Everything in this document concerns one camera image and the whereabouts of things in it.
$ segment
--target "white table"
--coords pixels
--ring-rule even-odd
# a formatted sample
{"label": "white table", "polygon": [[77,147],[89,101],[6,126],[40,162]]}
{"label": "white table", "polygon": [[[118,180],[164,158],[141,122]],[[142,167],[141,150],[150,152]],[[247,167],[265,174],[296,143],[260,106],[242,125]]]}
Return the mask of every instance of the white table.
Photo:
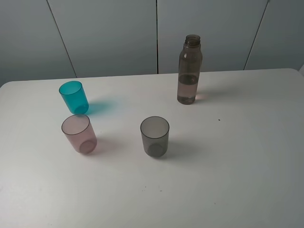
{"label": "white table", "polygon": [[[0,89],[1,228],[303,228],[304,77],[291,69],[81,78],[99,139],[89,156],[61,132],[70,79]],[[162,159],[140,123],[170,124]]]}

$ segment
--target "pink cup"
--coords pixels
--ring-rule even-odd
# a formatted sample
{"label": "pink cup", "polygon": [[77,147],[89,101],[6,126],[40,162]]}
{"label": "pink cup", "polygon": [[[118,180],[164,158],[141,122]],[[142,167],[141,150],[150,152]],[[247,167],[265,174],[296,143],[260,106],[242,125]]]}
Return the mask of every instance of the pink cup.
{"label": "pink cup", "polygon": [[77,152],[88,154],[95,149],[97,139],[88,116],[72,115],[62,123],[61,129]]}

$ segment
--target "cup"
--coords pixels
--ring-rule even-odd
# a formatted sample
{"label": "cup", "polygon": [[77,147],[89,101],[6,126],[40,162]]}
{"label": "cup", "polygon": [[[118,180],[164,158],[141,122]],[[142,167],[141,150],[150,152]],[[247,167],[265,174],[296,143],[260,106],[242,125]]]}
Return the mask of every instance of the cup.
{"label": "cup", "polygon": [[61,130],[79,153],[88,154],[97,145],[97,139],[90,119],[86,115],[76,114],[70,116],[62,123]]}
{"label": "cup", "polygon": [[71,113],[85,114],[89,109],[89,103],[81,82],[66,82],[59,88],[59,93]]}
{"label": "cup", "polygon": [[151,157],[161,157],[168,149],[169,123],[162,117],[151,116],[141,124],[144,151]]}

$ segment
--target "bottle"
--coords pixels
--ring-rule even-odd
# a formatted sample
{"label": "bottle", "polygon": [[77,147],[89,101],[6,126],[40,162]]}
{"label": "bottle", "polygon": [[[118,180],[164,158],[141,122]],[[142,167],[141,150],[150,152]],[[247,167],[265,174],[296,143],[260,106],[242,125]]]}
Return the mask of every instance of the bottle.
{"label": "bottle", "polygon": [[184,105],[190,105],[195,101],[202,60],[200,37],[186,36],[184,48],[180,53],[177,88],[177,100]]}

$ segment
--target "bottle opening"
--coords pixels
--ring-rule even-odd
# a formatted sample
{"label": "bottle opening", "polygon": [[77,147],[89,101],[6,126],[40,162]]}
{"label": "bottle opening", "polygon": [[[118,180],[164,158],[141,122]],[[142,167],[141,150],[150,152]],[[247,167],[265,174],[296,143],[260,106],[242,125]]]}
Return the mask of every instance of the bottle opening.
{"label": "bottle opening", "polygon": [[185,44],[189,47],[197,47],[200,45],[200,36],[198,35],[188,35],[186,36]]}

